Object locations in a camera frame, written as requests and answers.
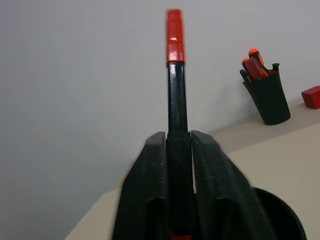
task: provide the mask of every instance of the red object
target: red object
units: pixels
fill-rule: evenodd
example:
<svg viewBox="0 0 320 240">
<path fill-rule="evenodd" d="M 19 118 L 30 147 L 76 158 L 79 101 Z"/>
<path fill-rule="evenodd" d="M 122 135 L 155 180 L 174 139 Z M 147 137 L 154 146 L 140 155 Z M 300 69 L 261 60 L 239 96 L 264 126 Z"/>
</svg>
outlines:
<svg viewBox="0 0 320 240">
<path fill-rule="evenodd" d="M 314 86 L 301 93 L 304 104 L 311 109 L 320 108 L 320 86 Z"/>
<path fill-rule="evenodd" d="M 185 62 L 181 10 L 168 10 L 166 17 L 166 62 Z"/>
<path fill-rule="evenodd" d="M 171 240 L 192 240 L 192 235 L 172 236 Z"/>
</svg>

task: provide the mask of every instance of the white wall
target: white wall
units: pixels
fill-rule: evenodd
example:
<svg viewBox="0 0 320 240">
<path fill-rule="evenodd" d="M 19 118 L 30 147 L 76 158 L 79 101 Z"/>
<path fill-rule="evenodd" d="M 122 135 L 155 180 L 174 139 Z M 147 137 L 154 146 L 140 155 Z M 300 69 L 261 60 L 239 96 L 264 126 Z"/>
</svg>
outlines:
<svg viewBox="0 0 320 240">
<path fill-rule="evenodd" d="M 251 47 L 280 63 L 288 100 L 319 84 L 315 0 L 2 0 L 1 239 L 62 239 L 167 130 L 171 7 L 184 15 L 190 129 L 256 112 L 239 74 Z"/>
</svg>

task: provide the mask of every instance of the black metal bar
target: black metal bar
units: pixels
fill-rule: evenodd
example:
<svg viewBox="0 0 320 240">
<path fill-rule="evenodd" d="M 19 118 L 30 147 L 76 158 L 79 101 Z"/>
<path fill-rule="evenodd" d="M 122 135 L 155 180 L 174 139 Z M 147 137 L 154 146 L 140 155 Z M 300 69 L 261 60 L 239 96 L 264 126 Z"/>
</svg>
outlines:
<svg viewBox="0 0 320 240">
<path fill-rule="evenodd" d="M 179 61 L 169 62 L 167 68 L 169 132 L 187 132 L 185 63 Z"/>
</svg>

